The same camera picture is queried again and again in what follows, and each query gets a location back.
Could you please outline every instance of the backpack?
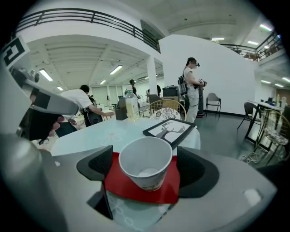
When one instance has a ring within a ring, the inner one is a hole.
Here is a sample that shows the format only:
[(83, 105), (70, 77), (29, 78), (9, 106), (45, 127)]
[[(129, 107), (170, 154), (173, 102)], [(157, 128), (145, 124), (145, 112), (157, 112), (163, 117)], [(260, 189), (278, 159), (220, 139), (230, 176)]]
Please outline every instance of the backpack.
[(180, 95), (187, 94), (187, 86), (186, 86), (183, 73), (182, 73), (182, 76), (178, 78), (178, 84), (179, 84)]

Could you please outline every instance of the picture frame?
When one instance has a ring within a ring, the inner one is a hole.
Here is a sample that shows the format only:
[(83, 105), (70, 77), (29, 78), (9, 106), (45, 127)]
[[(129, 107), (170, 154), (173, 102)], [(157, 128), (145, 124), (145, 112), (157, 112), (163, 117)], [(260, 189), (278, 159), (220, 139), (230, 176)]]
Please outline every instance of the picture frame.
[(195, 126), (195, 123), (169, 118), (144, 130), (143, 134), (145, 136), (163, 139), (171, 145), (172, 149), (174, 149)]

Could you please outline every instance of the white pants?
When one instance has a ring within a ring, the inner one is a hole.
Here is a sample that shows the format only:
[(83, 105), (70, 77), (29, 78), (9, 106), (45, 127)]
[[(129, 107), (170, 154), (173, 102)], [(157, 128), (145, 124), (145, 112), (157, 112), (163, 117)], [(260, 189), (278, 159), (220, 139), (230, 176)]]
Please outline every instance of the white pants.
[(189, 109), (187, 112), (188, 122), (194, 122), (196, 115), (198, 114), (198, 103), (199, 103), (199, 94), (198, 89), (194, 89), (193, 86), (190, 86), (187, 90), (187, 96), (189, 98)]

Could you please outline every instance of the black hair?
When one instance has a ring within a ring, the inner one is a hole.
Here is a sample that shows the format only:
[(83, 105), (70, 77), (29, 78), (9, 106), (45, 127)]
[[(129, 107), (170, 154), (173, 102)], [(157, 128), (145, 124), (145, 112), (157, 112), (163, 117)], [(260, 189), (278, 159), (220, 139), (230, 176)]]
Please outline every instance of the black hair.
[(195, 58), (193, 58), (193, 57), (189, 57), (188, 59), (187, 59), (187, 62), (186, 62), (186, 66), (188, 66), (189, 65), (189, 62), (195, 62), (195, 64), (197, 64), (197, 61), (196, 61), (196, 59)]
[(84, 92), (90, 92), (90, 87), (87, 86), (87, 85), (82, 85), (82, 86), (80, 87), (80, 89), (83, 90)]

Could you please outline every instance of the hand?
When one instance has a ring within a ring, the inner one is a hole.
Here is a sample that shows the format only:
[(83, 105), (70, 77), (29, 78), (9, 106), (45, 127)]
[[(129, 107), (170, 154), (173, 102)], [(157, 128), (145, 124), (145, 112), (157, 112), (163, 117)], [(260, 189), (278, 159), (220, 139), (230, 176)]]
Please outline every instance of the hand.
[(114, 116), (114, 115), (115, 115), (114, 112), (105, 113), (105, 117)]
[(53, 124), (53, 129), (48, 134), (49, 136), (54, 136), (54, 130), (57, 130), (60, 127), (60, 124), (58, 122), (62, 121), (64, 121), (64, 117), (63, 116), (58, 117), (57, 122)]
[(77, 122), (72, 118), (70, 118), (68, 121), (74, 126), (77, 124)]

